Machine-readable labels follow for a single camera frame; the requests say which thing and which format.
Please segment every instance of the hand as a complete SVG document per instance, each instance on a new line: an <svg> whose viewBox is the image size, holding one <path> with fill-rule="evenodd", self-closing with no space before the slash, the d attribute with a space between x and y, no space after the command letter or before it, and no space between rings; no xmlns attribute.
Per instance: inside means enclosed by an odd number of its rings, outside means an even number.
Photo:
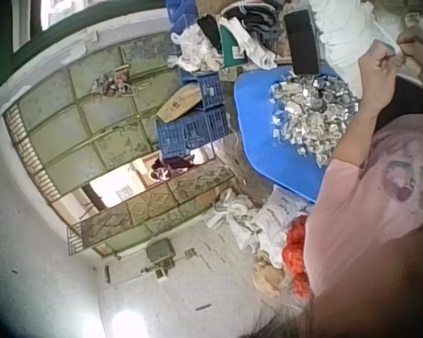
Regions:
<svg viewBox="0 0 423 338"><path fill-rule="evenodd" d="M423 31L412 27L400 34L397 43L407 57L406 65L417 72L423 83Z"/></svg>
<svg viewBox="0 0 423 338"><path fill-rule="evenodd" d="M359 59L362 105L369 108L368 111L379 114L392 101L399 61L394 50L378 40Z"/></svg>

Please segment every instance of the pile of metal parts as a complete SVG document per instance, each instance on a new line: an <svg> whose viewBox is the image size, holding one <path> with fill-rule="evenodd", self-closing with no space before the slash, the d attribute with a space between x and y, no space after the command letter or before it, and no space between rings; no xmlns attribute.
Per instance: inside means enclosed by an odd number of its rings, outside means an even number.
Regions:
<svg viewBox="0 0 423 338"><path fill-rule="evenodd" d="M328 165L359 110L359 99L344 81L330 75L291 74L274 84L271 93L276 106L273 136L296 145L300 155L315 154L320 168Z"/></svg>

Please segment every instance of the metal grille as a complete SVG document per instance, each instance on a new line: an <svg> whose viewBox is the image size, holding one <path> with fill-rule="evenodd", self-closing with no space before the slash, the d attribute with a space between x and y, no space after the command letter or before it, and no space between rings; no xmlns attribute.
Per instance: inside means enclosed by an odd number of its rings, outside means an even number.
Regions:
<svg viewBox="0 0 423 338"><path fill-rule="evenodd" d="M113 249L105 243L95 246L94 250L102 257L113 256L115 254Z"/></svg>
<svg viewBox="0 0 423 338"><path fill-rule="evenodd" d="M85 250L85 247L83 246L81 233L82 233L81 223L68 227L69 256L73 256Z"/></svg>
<svg viewBox="0 0 423 338"><path fill-rule="evenodd" d="M102 258L113 256L115 252L105 243L99 244L93 247ZM82 240L82 228L81 223L68 226L68 250L69 256L73 256L85 250Z"/></svg>
<svg viewBox="0 0 423 338"><path fill-rule="evenodd" d="M15 143L20 142L27 137L27 130L22 121L22 115L17 107L14 107L6 114L6 122L11 133L11 137Z"/></svg>
<svg viewBox="0 0 423 338"><path fill-rule="evenodd" d="M35 184L39 187L47 201L53 202L61 198L58 189L47 175L47 171L36 154L35 148L27 137L27 131L23 124L22 115L17 107L6 114L6 122L11 137L16 145L16 149L27 167L28 172L33 177Z"/></svg>
<svg viewBox="0 0 423 338"><path fill-rule="evenodd" d="M47 175L47 171L43 170L37 173L35 175L35 182L39 188L41 188L42 193L50 202L61 198L61 194L55 187L55 184L51 181L50 177Z"/></svg>

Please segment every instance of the orange mesh bag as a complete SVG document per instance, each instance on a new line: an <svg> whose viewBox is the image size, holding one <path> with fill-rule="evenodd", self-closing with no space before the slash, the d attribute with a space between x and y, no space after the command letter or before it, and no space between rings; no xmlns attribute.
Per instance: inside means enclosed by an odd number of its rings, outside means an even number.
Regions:
<svg viewBox="0 0 423 338"><path fill-rule="evenodd" d="M304 266L305 222L307 216L300 216L293 221L287 235L287 246L282 251L285 267L293 274L293 292L300 298L311 296L309 280Z"/></svg>

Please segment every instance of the blue plastic table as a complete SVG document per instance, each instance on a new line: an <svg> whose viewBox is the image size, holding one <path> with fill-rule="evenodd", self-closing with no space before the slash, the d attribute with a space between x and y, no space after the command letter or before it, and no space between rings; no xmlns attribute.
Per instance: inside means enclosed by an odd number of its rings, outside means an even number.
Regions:
<svg viewBox="0 0 423 338"><path fill-rule="evenodd" d="M245 153L252 167L263 176L315 202L325 168L318 168L314 156L300 156L296 146L280 144L273 138L269 102L271 85L287 75L290 66L246 73L235 84L235 102ZM323 74L335 75L328 65Z"/></svg>

